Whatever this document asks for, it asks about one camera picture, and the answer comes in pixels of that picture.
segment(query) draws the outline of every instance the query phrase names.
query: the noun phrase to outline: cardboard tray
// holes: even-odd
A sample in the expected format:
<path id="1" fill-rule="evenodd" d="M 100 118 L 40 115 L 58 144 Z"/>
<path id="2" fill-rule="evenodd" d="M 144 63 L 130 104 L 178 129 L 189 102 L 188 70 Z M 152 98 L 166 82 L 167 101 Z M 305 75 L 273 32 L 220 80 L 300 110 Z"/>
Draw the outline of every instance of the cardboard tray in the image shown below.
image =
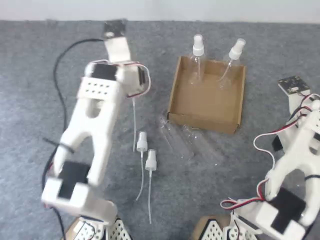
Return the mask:
<path id="1" fill-rule="evenodd" d="M 168 120 L 178 125 L 233 134 L 241 124 L 246 67 L 234 67 L 235 81 L 219 89 L 217 80 L 226 69 L 221 61 L 207 60 L 203 82 L 188 83 L 189 58 L 178 60 L 168 107 Z"/>

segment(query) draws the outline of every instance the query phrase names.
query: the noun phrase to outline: white wall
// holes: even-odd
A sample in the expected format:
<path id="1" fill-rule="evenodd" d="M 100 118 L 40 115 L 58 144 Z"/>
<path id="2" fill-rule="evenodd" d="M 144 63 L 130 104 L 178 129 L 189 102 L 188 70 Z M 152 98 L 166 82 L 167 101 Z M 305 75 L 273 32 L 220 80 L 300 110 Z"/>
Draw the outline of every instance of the white wall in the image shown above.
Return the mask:
<path id="1" fill-rule="evenodd" d="M 320 0 L 0 0 L 1 20 L 320 23 Z"/>

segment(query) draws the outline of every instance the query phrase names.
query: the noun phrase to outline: white spray pump head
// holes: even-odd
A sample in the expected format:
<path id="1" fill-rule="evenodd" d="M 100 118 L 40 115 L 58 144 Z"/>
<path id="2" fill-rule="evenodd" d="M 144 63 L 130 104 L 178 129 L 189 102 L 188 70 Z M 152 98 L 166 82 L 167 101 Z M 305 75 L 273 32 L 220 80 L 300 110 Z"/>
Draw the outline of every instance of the white spray pump head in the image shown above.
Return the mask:
<path id="1" fill-rule="evenodd" d="M 202 41 L 202 35 L 196 34 L 193 37 L 193 55 L 202 56 L 205 54 L 204 43 Z"/>
<path id="2" fill-rule="evenodd" d="M 145 170 L 150 171 L 150 172 L 157 170 L 156 153 L 157 153 L 156 150 L 149 149 L 148 158 L 145 162 Z"/>
<path id="3" fill-rule="evenodd" d="M 241 53 L 242 53 L 242 49 L 244 48 L 245 45 L 246 45 L 246 40 L 244 40 L 242 38 L 238 38 L 235 45 L 231 48 L 231 50 L 229 52 L 229 57 L 232 60 L 238 60 L 240 58 Z"/>
<path id="4" fill-rule="evenodd" d="M 147 142 L 147 132 L 141 131 L 139 132 L 139 139 L 136 143 L 136 150 L 141 154 L 148 150 L 148 142 Z"/>

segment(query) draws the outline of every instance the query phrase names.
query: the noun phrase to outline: gray carpet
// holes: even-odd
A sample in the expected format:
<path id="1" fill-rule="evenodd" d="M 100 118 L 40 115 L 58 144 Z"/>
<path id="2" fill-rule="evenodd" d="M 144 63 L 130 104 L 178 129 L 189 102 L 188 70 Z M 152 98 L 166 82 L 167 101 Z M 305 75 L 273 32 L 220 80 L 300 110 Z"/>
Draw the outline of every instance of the gray carpet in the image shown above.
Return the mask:
<path id="1" fill-rule="evenodd" d="M 52 83 L 56 57 L 71 43 L 100 37 L 102 22 L 0 21 L 0 238 L 57 240 L 56 216 L 43 207 L 41 173 L 53 147 L 42 137 L 58 141 L 62 108 Z M 156 116 L 167 108 L 178 56 L 192 49 L 192 36 L 203 34 L 209 58 L 221 59 L 238 37 L 246 39 L 242 54 L 247 65 L 242 125 L 235 135 L 206 133 L 223 164 L 196 156 L 183 161 L 159 134 Z M 148 223 L 148 183 L 138 202 L 140 156 L 133 154 L 132 106 L 124 102 L 113 131 L 113 148 L 106 176 L 97 193 L 118 206 L 135 240 L 186 240 L 199 218 L 229 212 L 222 199 L 251 197 L 256 184 L 272 166 L 270 156 L 252 145 L 254 137 L 284 124 L 288 99 L 277 80 L 299 75 L 320 92 L 320 25 L 271 23 L 129 22 L 127 37 L 134 60 L 145 63 L 153 84 L 137 100 L 138 129 L 148 133 L 157 149 L 158 170 L 152 177 L 152 219 Z M 61 62 L 58 81 L 68 116 L 76 103 L 81 76 L 89 61 L 106 58 L 102 43 L 85 43 Z M 271 148 L 271 137 L 259 144 Z M 89 163 L 91 142 L 74 159 Z M 67 227 L 73 218 L 62 214 Z M 319 239 L 316 222 L 308 240 Z"/>

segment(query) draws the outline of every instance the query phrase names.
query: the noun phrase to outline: white robotic arm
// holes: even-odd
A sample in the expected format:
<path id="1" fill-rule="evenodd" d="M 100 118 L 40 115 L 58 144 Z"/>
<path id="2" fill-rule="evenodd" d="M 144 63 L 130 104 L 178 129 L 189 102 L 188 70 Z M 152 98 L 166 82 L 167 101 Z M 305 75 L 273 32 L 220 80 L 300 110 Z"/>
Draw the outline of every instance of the white robotic arm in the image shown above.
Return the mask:
<path id="1" fill-rule="evenodd" d="M 103 36 L 109 60 L 87 65 L 70 123 L 54 155 L 55 177 L 47 179 L 41 196 L 44 203 L 96 221 L 103 228 L 115 223 L 117 207 L 97 197 L 92 187 L 98 186 L 104 178 L 112 131 L 123 99 L 146 93 L 151 84 L 149 79 L 145 87 L 144 71 L 140 69 L 144 66 L 131 61 L 124 34 L 123 21 L 106 22 Z M 71 161 L 72 152 L 87 137 L 92 137 L 93 142 L 91 165 Z M 100 232 L 100 235 L 96 232 L 95 239 L 102 238 L 104 231 Z"/>
<path id="2" fill-rule="evenodd" d="M 233 210 L 230 225 L 223 229 L 224 240 L 253 240 L 262 233 L 276 240 L 301 240 L 320 210 L 319 95 L 310 94 L 296 76 L 280 80 L 279 86 L 289 97 L 291 113 L 286 125 L 290 127 L 277 134 L 285 154 L 265 177 L 264 197 L 224 201 L 236 206 L 229 208 Z M 295 169 L 305 175 L 304 199 L 281 187 Z"/>

